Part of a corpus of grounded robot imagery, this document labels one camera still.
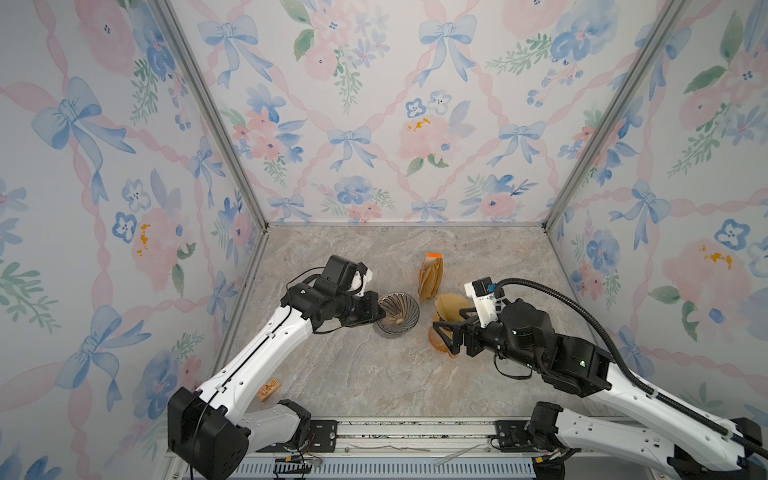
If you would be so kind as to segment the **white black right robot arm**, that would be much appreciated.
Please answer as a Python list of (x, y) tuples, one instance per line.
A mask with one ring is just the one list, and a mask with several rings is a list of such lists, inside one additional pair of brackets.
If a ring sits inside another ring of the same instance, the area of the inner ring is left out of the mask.
[(527, 367), (555, 389), (602, 403), (636, 421), (599, 421), (540, 401), (526, 425), (526, 440), (559, 455), (593, 450), (640, 464), (672, 479), (764, 479), (755, 462), (766, 457), (761, 429), (746, 418), (709, 414), (637, 377), (619, 354), (555, 331), (549, 315), (518, 299), (478, 298), (458, 321), (433, 328), (453, 355), (491, 352), (496, 360)]

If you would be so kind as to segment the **brown paper coffee filter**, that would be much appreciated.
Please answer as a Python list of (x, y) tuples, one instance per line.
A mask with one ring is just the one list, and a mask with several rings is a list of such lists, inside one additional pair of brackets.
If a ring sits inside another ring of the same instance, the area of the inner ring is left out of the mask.
[(434, 301), (436, 313), (434, 321), (462, 322), (460, 311), (472, 307), (472, 303), (465, 297), (458, 294), (442, 294), (436, 297)]

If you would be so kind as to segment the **grey glass dripper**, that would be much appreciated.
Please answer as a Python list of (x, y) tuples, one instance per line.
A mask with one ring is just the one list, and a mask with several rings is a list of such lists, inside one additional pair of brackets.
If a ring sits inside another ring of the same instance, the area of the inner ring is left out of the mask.
[(393, 292), (379, 299), (386, 317), (377, 321), (385, 326), (415, 327), (420, 318), (420, 305), (411, 295)]

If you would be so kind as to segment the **orange glass carafe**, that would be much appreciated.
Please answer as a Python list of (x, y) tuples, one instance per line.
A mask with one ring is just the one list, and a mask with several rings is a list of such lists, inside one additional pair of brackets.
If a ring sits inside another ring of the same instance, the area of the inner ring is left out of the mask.
[(430, 328), (428, 330), (428, 340), (430, 345), (437, 350), (438, 352), (447, 354), (450, 358), (454, 359), (456, 357), (455, 354), (452, 354), (449, 351), (449, 348), (443, 341), (443, 339), (440, 337), (440, 335), (433, 329)]

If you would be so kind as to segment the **clear grey glass carafe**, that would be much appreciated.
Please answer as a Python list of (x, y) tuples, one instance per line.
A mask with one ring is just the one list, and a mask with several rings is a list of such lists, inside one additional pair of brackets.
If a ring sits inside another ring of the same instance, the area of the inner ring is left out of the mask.
[(375, 331), (384, 339), (401, 338), (413, 330), (413, 327), (403, 326), (385, 326), (379, 323), (375, 324)]

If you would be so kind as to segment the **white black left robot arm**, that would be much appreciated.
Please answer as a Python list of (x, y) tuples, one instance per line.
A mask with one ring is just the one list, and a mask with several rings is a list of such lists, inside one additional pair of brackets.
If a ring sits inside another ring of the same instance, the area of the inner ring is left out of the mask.
[(227, 479), (249, 454), (267, 447), (302, 455), (311, 415), (282, 400), (267, 410), (248, 410), (277, 368), (301, 343), (322, 333), (327, 321), (342, 328), (384, 318), (370, 290), (373, 271), (338, 255), (287, 282), (279, 306), (259, 333), (196, 390), (179, 389), (168, 402), (168, 447), (192, 478)]

